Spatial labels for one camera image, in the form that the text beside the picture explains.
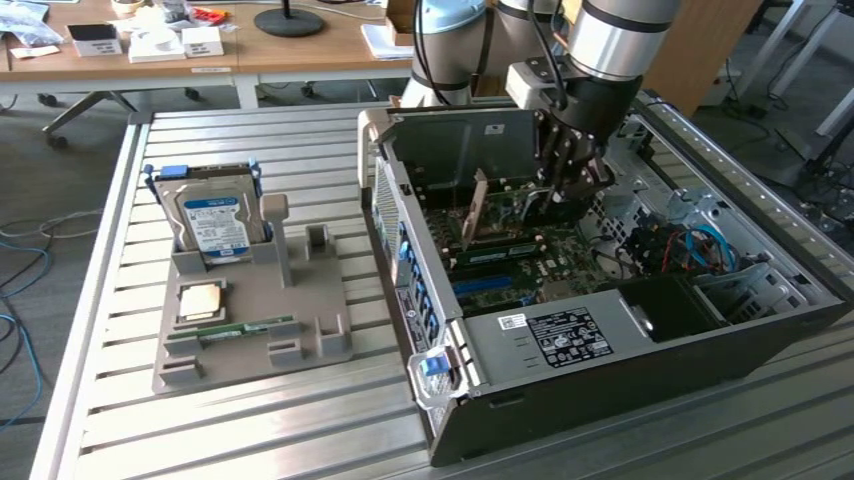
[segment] table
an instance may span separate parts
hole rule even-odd
[[[812,7],[832,6],[836,5],[836,3],[837,0],[793,0],[792,6],[789,7],[789,10],[787,10],[787,15],[784,15],[784,18],[781,19],[777,27],[775,28],[775,31],[772,32],[772,36],[763,45],[763,49],[760,50],[755,61],[751,63],[751,66],[745,70],[745,73],[736,82],[736,93],[740,97],[744,97],[748,93],[751,86],[753,85],[753,82],[760,75],[760,72],[765,68],[769,60],[772,60],[772,56],[776,53],[777,47],[780,47],[780,44],[784,41],[784,37],[787,36],[787,33],[789,33],[789,30],[792,30],[792,27],[795,26],[795,23],[799,20],[801,14]]]
[[[65,44],[59,54],[19,60],[5,51],[7,46],[21,46],[10,37],[0,42],[0,95],[233,85],[241,107],[258,108],[256,86],[261,83],[401,78],[410,74],[410,61],[381,61],[372,56],[360,31],[364,20],[318,12],[328,21],[326,30],[313,37],[286,39],[265,34],[253,23],[256,14],[273,5],[226,3],[217,7],[233,14],[239,27],[223,33],[226,55],[218,57],[131,64],[127,55],[81,58],[74,45]],[[366,5],[337,8],[362,16],[382,16],[380,8]],[[66,34],[69,24],[114,18],[107,0],[82,0],[78,4],[51,4],[49,24]]]
[[[357,115],[377,106],[162,113],[129,127],[31,478],[687,478],[680,472],[689,471],[691,478],[833,478],[852,471],[851,316],[744,381],[466,463],[429,467],[358,201]],[[703,132],[666,106],[653,108],[854,285],[851,257]],[[265,190],[288,191],[286,229],[326,222],[340,236],[357,356],[306,372],[155,397],[173,234],[141,169],[250,156],[262,164]],[[697,183],[673,154],[653,160],[680,186]]]

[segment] chair wheel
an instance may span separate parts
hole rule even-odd
[[[54,150],[65,150],[69,148],[69,139],[66,137],[55,137],[54,135],[49,135],[46,138],[49,146]]]
[[[195,88],[186,88],[185,96],[189,99],[191,99],[194,102],[198,102],[199,100],[202,100],[202,95],[199,94],[199,90],[197,90]]]
[[[55,107],[57,105],[59,105],[57,97],[54,95],[46,95],[43,93],[39,94],[39,103],[46,107]]]

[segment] lamp base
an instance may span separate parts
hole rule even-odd
[[[256,16],[256,26],[258,29],[276,35],[277,37],[305,37],[314,35],[321,30],[326,22],[324,19],[306,10],[292,10],[292,17],[285,16],[285,10],[277,8],[268,10]]]

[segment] cpu holder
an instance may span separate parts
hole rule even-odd
[[[336,238],[326,225],[286,237],[288,196],[268,194],[269,242],[251,259],[207,265],[173,253],[154,391],[169,393],[345,362],[350,317]]]

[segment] barcode label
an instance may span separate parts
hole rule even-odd
[[[525,313],[517,313],[516,315],[498,317],[498,324],[502,326],[502,330],[510,330],[512,328],[522,328],[529,323],[525,321]]]

